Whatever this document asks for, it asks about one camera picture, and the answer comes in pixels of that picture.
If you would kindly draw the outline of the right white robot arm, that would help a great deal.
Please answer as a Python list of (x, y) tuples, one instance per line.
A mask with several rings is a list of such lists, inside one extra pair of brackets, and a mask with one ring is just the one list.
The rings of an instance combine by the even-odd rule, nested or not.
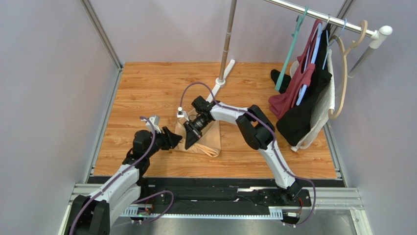
[(285, 197), (294, 200), (302, 187), (278, 149), (273, 124), (257, 106), (239, 108), (216, 100), (208, 102), (201, 96), (194, 99), (192, 106), (197, 112), (193, 120), (183, 123), (186, 132), (185, 148), (189, 149), (203, 137), (203, 129), (214, 121), (237, 125), (246, 144), (257, 150), (273, 173), (275, 183)]

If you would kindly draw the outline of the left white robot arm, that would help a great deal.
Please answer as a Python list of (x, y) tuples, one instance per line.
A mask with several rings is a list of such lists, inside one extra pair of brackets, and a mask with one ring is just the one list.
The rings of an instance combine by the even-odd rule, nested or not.
[(64, 233), (108, 235), (122, 212), (141, 199), (141, 189), (147, 187), (143, 175), (150, 166), (150, 157), (160, 150), (174, 149), (182, 138), (167, 127), (137, 131), (118, 171), (94, 192), (73, 200)]

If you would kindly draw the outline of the maroon shirt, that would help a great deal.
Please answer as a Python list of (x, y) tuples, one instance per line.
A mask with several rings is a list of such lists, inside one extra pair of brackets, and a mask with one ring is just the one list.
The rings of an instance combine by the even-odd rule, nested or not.
[(318, 26), (318, 23), (323, 23), (323, 21), (315, 20), (303, 54), (297, 57), (299, 66), (297, 67), (292, 79), (290, 80), (286, 91), (282, 94), (273, 95), (268, 99), (268, 102), (270, 103), (270, 110), (278, 119), (282, 118), (282, 116), (288, 110), (296, 105), (299, 89), (302, 87), (302, 85), (306, 84), (307, 87), (310, 86), (311, 76), (315, 70), (315, 64), (309, 64), (304, 72), (301, 70), (304, 67), (304, 62), (307, 60), (308, 47), (314, 45), (314, 42), (312, 42), (313, 35), (315, 34), (315, 28)]

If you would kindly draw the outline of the black garment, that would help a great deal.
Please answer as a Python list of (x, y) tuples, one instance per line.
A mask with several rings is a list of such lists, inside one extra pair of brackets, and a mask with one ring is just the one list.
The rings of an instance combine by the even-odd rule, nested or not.
[[(330, 83), (331, 74), (326, 69), (322, 69), (325, 54), (326, 49), (319, 48), (319, 53), (315, 62), (315, 70), (311, 76), (311, 83), (310, 86), (307, 87), (300, 105), (295, 105), (288, 110), (276, 123), (277, 130), (291, 146), (296, 146), (310, 131), (310, 119), (313, 107), (316, 104), (320, 93), (324, 90), (326, 85)], [(284, 77), (283, 82), (288, 82), (289, 85), (292, 78), (288, 80), (287, 75)]]

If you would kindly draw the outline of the light blue hanger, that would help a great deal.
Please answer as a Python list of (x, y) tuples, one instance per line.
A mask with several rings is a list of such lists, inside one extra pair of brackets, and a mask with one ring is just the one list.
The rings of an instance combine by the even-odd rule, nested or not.
[[(303, 69), (301, 70), (304, 72), (309, 64), (315, 64), (318, 53), (319, 53), (319, 47), (320, 47), (320, 40), (322, 35), (322, 29), (323, 29), (323, 23), (318, 23), (318, 26), (315, 28), (315, 34), (313, 35), (313, 41), (314, 45), (309, 46), (307, 50), (307, 60), (303, 64)], [(331, 48), (331, 46), (334, 44), (335, 40), (330, 43), (329, 34), (326, 33), (326, 55), (324, 59), (324, 65), (322, 66), (322, 69), (324, 69), (324, 66), (326, 64), (327, 58), (328, 58), (328, 52)], [(307, 85), (303, 84), (302, 87), (299, 89), (299, 95), (298, 99), (296, 101), (296, 105), (299, 106), (302, 102), (302, 99), (305, 95), (305, 92), (307, 90)]]

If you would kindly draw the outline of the white towel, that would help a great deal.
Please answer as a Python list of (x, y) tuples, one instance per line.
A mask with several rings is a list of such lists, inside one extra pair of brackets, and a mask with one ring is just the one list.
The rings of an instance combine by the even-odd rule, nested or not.
[(326, 85), (320, 93), (316, 104), (312, 110), (310, 119), (310, 131), (298, 142), (296, 146), (290, 149), (297, 152), (299, 149), (307, 149), (318, 136), (323, 126), (329, 120), (329, 112), (335, 108), (335, 85), (333, 78), (332, 50), (330, 49), (327, 57), (327, 71), (331, 74), (330, 83)]

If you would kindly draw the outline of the beige wooden hanger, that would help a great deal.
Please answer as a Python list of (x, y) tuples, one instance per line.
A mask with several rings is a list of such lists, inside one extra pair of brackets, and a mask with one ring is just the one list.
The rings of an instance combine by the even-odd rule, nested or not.
[(341, 86), (341, 91), (338, 92), (338, 94), (341, 95), (341, 98), (340, 98), (338, 109), (336, 111), (334, 111), (334, 110), (329, 111), (328, 116), (329, 116), (330, 119), (336, 119), (340, 115), (340, 113), (343, 109), (344, 101), (345, 101), (345, 97), (346, 97), (347, 81), (348, 81), (347, 55), (350, 53), (350, 51), (353, 48), (358, 47), (362, 43), (362, 41), (363, 41), (363, 39), (366, 35), (366, 30), (368, 29), (368, 21), (367, 20), (362, 20), (360, 22), (360, 26), (361, 26), (360, 38), (357, 41), (352, 40), (350, 46), (347, 49), (345, 49), (345, 45), (344, 45), (342, 39), (339, 36), (333, 35), (333, 36), (330, 37), (330, 42), (332, 42), (332, 43), (336, 42), (338, 44), (339, 51), (340, 51), (340, 54), (341, 54), (341, 59), (342, 59), (342, 65), (343, 65), (343, 83), (342, 83), (342, 86)]

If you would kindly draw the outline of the teal plastic hanger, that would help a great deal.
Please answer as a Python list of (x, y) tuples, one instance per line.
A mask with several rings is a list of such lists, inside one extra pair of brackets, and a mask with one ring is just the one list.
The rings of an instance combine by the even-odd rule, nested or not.
[(307, 5), (304, 8), (304, 13), (302, 15), (298, 15), (298, 17), (296, 19), (295, 31), (294, 31), (294, 33), (292, 33), (293, 40), (292, 40), (292, 43), (291, 43), (290, 48), (288, 50), (286, 59), (285, 59), (285, 61), (283, 63), (283, 66), (282, 66), (282, 69), (280, 71), (280, 74), (279, 74), (279, 76), (277, 78), (277, 82), (276, 82), (276, 85), (275, 85), (275, 90), (276, 91), (279, 91), (280, 88), (281, 88), (281, 86), (282, 86), (282, 82), (283, 82), (283, 78), (284, 78), (285, 72), (287, 70), (287, 66), (288, 66), (288, 64), (290, 62), (290, 59), (291, 59), (293, 50), (295, 48), (295, 45), (296, 45), (296, 42), (297, 42), (297, 39), (298, 39), (300, 27), (301, 27), (301, 25), (302, 25), (302, 23), (304, 21), (304, 18), (306, 17), (306, 14), (307, 14), (308, 9), (309, 9), (309, 6)]

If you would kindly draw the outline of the metal clothes rack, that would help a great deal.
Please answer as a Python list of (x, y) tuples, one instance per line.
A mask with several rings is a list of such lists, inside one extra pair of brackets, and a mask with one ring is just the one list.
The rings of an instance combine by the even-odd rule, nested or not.
[[(358, 69), (361, 67), (361, 65), (370, 57), (370, 55), (375, 50), (377, 50), (383, 44), (386, 38), (390, 36), (393, 32), (393, 28), (388, 25), (381, 27), (379, 30), (371, 31), (371, 30), (368, 30), (368, 28), (364, 25), (357, 26), (357, 25), (348, 23), (346, 20), (342, 20), (337, 17), (332, 17), (330, 15), (325, 15), (323, 13), (310, 10), (308, 6), (302, 7), (302, 6), (299, 6), (294, 3), (284, 1), (284, 0), (270, 0), (269, 3), (272, 3), (280, 7), (300, 13), (301, 21), (303, 21), (306, 16), (309, 16), (315, 19), (326, 20), (331, 25), (335, 27), (340, 27), (342, 30), (346, 29), (346, 30), (360, 34), (361, 35), (360, 39), (363, 39), (363, 37), (365, 36), (368, 36), (370, 39), (372, 39), (372, 42), (369, 44), (368, 48), (365, 50), (362, 56), (358, 59), (355, 65), (351, 68), (351, 70), (348, 72), (347, 78), (353, 78), (356, 75)], [(229, 53), (229, 46), (230, 46), (230, 40), (231, 40), (231, 35), (232, 35), (232, 26), (233, 26), (233, 21), (234, 21), (236, 5), (237, 5), (237, 1), (232, 0), (230, 12), (229, 12), (228, 26), (226, 30), (226, 38), (225, 38), (223, 54), (222, 54), (222, 61), (221, 61), (221, 66), (220, 66), (220, 73), (219, 73), (219, 77), (216, 78), (215, 80), (215, 86), (210, 91), (210, 95), (207, 97), (208, 102), (212, 102), (215, 99), (215, 96), (220, 91), (220, 89), (225, 86), (226, 79), (235, 65), (235, 60), (233, 59), (230, 60), (228, 64), (226, 62), (227, 62), (227, 56)]]

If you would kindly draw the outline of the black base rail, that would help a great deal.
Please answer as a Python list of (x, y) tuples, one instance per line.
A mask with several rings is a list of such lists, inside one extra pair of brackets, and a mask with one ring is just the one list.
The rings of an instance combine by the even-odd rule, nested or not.
[(267, 215), (273, 206), (309, 208), (313, 203), (312, 185), (343, 188), (341, 180), (299, 181), (299, 193), (291, 198), (273, 179), (146, 177), (139, 181), (140, 195), (153, 213), (205, 215)]

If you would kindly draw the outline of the aluminium frame post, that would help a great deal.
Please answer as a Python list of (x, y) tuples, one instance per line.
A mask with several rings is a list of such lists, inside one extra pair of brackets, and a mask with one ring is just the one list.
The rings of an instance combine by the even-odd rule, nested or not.
[(82, 3), (88, 17), (90, 18), (94, 28), (96, 29), (99, 38), (101, 39), (108, 55), (110, 56), (111, 61), (113, 62), (116, 69), (118, 71), (121, 71), (123, 69), (123, 64), (119, 59), (116, 50), (114, 49), (107, 33), (105, 32), (105, 29), (98, 17), (98, 14), (94, 9), (92, 2), (90, 0), (80, 0), (80, 2)]

